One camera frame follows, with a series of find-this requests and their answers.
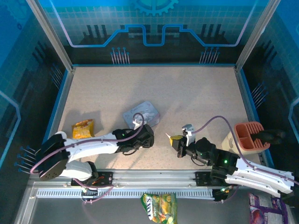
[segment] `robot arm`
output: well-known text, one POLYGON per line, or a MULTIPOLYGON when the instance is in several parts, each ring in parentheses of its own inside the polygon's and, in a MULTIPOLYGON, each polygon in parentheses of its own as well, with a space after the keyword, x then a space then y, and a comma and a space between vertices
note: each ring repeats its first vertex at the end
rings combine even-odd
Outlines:
POLYGON ((206 138, 195 141, 195 135, 190 136, 189 130, 193 132, 192 125, 184 126, 183 135, 170 137, 170 142, 177 151, 178 158, 189 155, 193 160, 212 166, 209 175, 199 177, 202 178, 199 180, 201 184, 206 186, 242 185, 267 192, 275 197, 280 197, 281 193, 290 194, 294 190, 299 190, 298 185, 294 185, 294 182, 291 181, 298 181, 299 176, 295 177, 292 172, 275 170, 247 161, 253 166, 252 168, 239 155, 217 149, 216 145, 210 143, 206 138))
POLYGON ((54 154, 38 166, 39 178, 42 181, 58 176, 76 178, 80 181, 94 179, 97 177, 97 171, 93 163, 80 162, 77 161, 78 159, 97 154, 126 153, 140 147, 150 148, 153 144, 154 133, 147 124, 135 130, 117 129, 104 136, 88 139, 68 139, 64 132, 58 132, 36 152, 36 162, 55 150, 63 147, 66 149, 54 154), (141 131, 135 137, 125 140, 136 134, 140 128, 141 131))

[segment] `beige table surface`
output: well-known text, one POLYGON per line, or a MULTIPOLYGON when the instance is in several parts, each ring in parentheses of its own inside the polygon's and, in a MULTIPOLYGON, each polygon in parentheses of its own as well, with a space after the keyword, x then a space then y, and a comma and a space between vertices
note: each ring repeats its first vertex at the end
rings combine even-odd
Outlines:
MULTIPOLYGON (((59 131, 71 137, 71 126, 94 119, 95 136, 128 128, 122 114, 149 100, 160 112, 153 128, 155 144, 131 156, 100 154, 82 158, 97 168, 115 169, 199 169, 190 157, 177 158, 165 135, 182 134, 181 127, 198 129, 211 117, 222 115, 231 125, 248 121, 233 68, 217 67, 88 67, 76 68, 59 131)), ((197 140, 206 137, 221 148, 228 134, 226 123, 213 121, 197 140)), ((258 162, 257 154, 247 156, 258 162)))

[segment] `glass panel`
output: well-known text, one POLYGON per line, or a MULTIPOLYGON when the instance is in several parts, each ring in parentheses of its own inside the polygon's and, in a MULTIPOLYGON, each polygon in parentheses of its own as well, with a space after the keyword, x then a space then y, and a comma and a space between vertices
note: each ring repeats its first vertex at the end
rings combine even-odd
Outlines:
POLYGON ((276 168, 290 171, 299 168, 299 105, 292 106, 299 97, 298 11, 297 0, 280 2, 243 68, 262 125, 287 134, 270 153, 276 168))
POLYGON ((268 0, 40 0, 74 64, 235 63, 268 0))
POLYGON ((43 141, 64 66, 26 1, 0 4, 0 222, 11 224, 34 162, 27 146, 43 141))

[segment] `white vent grille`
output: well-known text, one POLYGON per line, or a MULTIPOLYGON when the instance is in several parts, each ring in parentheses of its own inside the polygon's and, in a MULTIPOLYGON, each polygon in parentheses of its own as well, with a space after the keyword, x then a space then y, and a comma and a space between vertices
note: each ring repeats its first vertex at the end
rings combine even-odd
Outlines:
MULTIPOLYGON (((81 189, 39 189, 39 198, 97 198, 103 195, 107 189, 99 189, 95 192, 88 191, 85 196, 81 195, 81 189)), ((169 194, 176 193, 177 198, 213 199, 212 189, 113 189, 105 198, 140 198, 143 193, 169 194)))

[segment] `yellow snack bag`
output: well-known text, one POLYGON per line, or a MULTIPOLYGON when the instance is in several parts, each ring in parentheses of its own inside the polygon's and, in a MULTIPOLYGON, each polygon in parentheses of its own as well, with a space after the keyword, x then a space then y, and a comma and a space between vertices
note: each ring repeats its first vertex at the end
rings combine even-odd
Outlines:
POLYGON ((93 119, 83 120, 71 126, 74 139, 85 139, 94 137, 93 119))
POLYGON ((178 224, 176 194, 143 194, 141 203, 149 219, 155 223, 178 224))

